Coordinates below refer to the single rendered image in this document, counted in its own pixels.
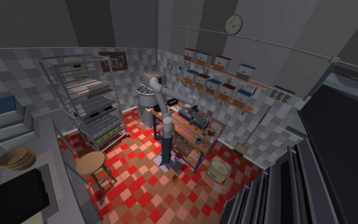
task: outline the stool leg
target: stool leg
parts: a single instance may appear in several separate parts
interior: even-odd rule
[[[111,171],[109,168],[106,167],[106,165],[102,165],[102,169],[115,181],[117,182],[117,180],[111,175]]]
[[[93,179],[93,181],[95,182],[95,184],[98,185],[99,189],[100,189],[102,192],[104,192],[104,190],[103,190],[102,186],[100,186],[99,180],[96,178],[96,176],[95,176],[94,174],[91,174],[90,176],[92,177],[92,179]]]

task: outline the tiled floor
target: tiled floor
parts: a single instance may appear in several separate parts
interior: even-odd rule
[[[117,182],[105,181],[102,193],[90,176],[84,176],[91,183],[87,191],[103,223],[217,223],[226,201],[262,171],[218,142],[196,174],[181,159],[164,173],[153,162],[161,145],[152,137],[152,129],[139,120],[137,109],[124,117],[131,138],[106,151],[105,165]],[[93,151],[78,132],[65,137],[77,150],[76,162]],[[62,149],[68,149],[59,142]],[[221,184],[206,175],[214,156],[232,167]],[[108,177],[102,171],[97,178]]]

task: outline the wooden stool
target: wooden stool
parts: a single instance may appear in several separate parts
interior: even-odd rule
[[[81,175],[90,175],[99,189],[104,192],[99,180],[95,176],[95,172],[102,168],[115,182],[117,180],[111,175],[111,171],[104,165],[106,157],[103,152],[90,152],[83,156],[77,163],[76,170]]]

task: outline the tiled wall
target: tiled wall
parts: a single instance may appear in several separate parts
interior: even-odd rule
[[[156,50],[120,48],[44,48],[0,50],[0,98],[14,95],[18,101],[38,114],[59,108],[52,86],[49,84],[37,58],[98,52],[126,52],[128,70],[114,72],[117,96],[122,110],[135,106],[135,83],[141,74],[156,68]]]
[[[199,94],[198,90],[195,90],[193,87],[186,88],[181,82],[176,80],[176,78],[183,76],[183,71],[187,70],[187,68],[182,69],[182,73],[180,75],[177,74],[177,77],[174,77],[172,71],[167,69],[167,63],[170,62],[170,60],[183,63],[183,61],[178,60],[178,58],[179,56],[175,54],[163,51],[158,52],[157,68],[167,74],[168,88],[182,95],[190,95],[195,92]],[[191,64],[190,69],[204,73],[201,67],[193,64]],[[208,75],[223,83],[227,82],[227,77],[219,73],[208,71]],[[237,80],[233,80],[231,84],[237,86],[237,89],[243,88],[249,92],[252,92],[254,89],[253,86],[243,85],[242,82]],[[300,110],[305,104],[304,101],[292,98],[287,105],[284,105],[267,97],[271,91],[271,88],[267,88],[266,91],[259,88],[257,89],[255,95],[250,98],[247,104],[254,109],[252,114],[241,114],[241,110],[227,103],[220,105],[217,98],[205,93],[203,93],[199,104],[199,109],[202,111],[212,110],[214,112],[213,116],[227,123],[220,140],[232,148],[234,148],[237,142],[244,143],[246,141],[268,108],[272,106],[268,115],[246,144],[246,146],[249,147],[246,158],[252,159],[261,167],[268,167],[287,151],[287,146],[292,146],[300,140],[299,137],[284,131],[284,129],[293,121],[295,116],[297,116],[296,111]]]

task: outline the clock face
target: clock face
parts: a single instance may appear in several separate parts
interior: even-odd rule
[[[226,33],[229,35],[236,35],[242,27],[242,19],[239,15],[229,17],[224,25]]]

